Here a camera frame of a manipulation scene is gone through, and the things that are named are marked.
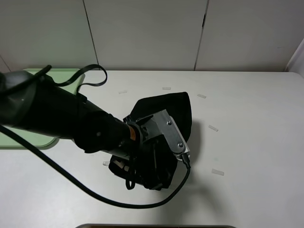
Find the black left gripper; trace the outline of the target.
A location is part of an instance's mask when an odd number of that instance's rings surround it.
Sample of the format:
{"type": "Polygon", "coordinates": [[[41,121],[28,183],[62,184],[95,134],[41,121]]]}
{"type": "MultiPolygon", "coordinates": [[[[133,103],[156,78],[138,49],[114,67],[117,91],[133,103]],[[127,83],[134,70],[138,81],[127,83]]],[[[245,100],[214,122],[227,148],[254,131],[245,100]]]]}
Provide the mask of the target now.
{"type": "Polygon", "coordinates": [[[135,121],[128,115],[123,121],[135,128],[137,140],[135,149],[131,149],[129,160],[123,167],[127,189],[132,190],[136,184],[150,190],[165,189],[166,140],[157,132],[155,124],[146,126],[152,121],[152,116],[135,121]]]}

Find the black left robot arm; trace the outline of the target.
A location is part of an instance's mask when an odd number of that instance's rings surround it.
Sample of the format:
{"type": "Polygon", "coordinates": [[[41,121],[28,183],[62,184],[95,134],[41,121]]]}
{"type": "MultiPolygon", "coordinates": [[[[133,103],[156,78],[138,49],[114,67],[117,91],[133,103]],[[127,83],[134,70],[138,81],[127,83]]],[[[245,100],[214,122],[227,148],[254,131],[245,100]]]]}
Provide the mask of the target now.
{"type": "Polygon", "coordinates": [[[0,123],[4,126],[68,139],[85,153],[104,151],[134,164],[139,132],[82,95],[35,79],[26,71],[0,76],[0,123]]]}

